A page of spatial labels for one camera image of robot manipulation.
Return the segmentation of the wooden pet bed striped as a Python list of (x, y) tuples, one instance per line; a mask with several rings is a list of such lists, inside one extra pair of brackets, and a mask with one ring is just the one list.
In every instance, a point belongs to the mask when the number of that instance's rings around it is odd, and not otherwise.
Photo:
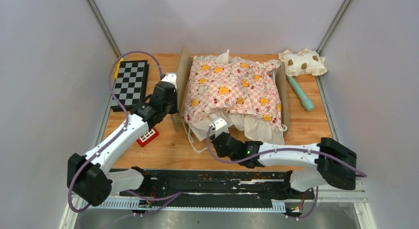
[[(175, 74), (177, 75), (177, 107), (179, 112), (171, 115), (171, 122), (176, 132), (180, 131), (182, 123), (184, 123), (184, 103), (186, 99), (186, 92), (189, 84), (190, 69), (192, 66), (192, 53), (189, 51), (188, 46), (183, 46), (180, 50), (177, 67)], [(288, 102), (288, 91), (287, 91), (287, 76), (285, 69), (282, 66), (278, 66), (275, 73), (272, 74), (272, 79), (275, 81), (276, 89), (278, 91), (281, 100), (281, 117), (282, 124), (286, 127), (291, 126), (290, 122), (290, 111)]]

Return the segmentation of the pink checkered duck cushion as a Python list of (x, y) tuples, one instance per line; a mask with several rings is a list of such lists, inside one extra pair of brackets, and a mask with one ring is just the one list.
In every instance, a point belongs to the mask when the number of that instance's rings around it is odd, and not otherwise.
[(273, 79), (278, 60), (259, 62), (231, 57), (194, 56), (184, 101), (184, 128), (190, 143), (204, 141), (218, 117), (255, 141), (284, 144), (288, 127)]

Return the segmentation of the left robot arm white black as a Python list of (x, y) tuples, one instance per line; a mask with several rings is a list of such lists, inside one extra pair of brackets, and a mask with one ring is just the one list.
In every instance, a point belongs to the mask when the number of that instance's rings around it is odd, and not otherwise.
[(134, 190), (145, 196), (151, 182), (138, 167), (111, 172), (113, 164), (141, 136), (148, 133), (168, 114), (177, 112), (177, 86), (167, 78), (159, 81), (145, 102), (138, 103), (123, 123), (96, 148), (84, 155), (73, 154), (68, 160), (69, 194), (80, 196), (98, 206), (114, 193)]

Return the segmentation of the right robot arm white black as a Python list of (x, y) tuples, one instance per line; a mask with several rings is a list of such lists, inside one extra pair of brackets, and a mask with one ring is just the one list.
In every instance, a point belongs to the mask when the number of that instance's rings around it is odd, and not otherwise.
[(242, 142), (222, 132), (217, 136), (208, 136), (207, 144), (215, 149), (211, 155), (226, 164), (239, 164), (250, 169), (302, 167), (300, 171), (288, 172), (282, 184), (283, 194), (288, 198), (327, 184), (342, 190), (354, 190), (356, 178), (365, 176), (356, 168), (357, 154), (329, 137), (306, 145), (274, 145), (261, 141)]

